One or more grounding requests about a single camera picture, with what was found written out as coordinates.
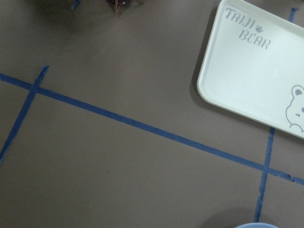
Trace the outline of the blue plate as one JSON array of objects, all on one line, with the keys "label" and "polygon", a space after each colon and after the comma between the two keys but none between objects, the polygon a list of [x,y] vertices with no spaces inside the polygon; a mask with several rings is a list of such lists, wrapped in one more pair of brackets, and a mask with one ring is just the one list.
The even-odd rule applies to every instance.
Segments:
[{"label": "blue plate", "polygon": [[235,228],[278,228],[278,227],[268,223],[254,222],[254,223],[242,224],[236,226]]}]

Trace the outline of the cream bear tray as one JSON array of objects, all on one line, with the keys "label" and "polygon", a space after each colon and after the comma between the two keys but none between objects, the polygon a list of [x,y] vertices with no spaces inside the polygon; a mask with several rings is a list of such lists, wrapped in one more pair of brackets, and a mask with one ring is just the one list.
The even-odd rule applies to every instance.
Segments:
[{"label": "cream bear tray", "polygon": [[303,28],[243,0],[221,1],[197,90],[210,104],[303,138]]}]

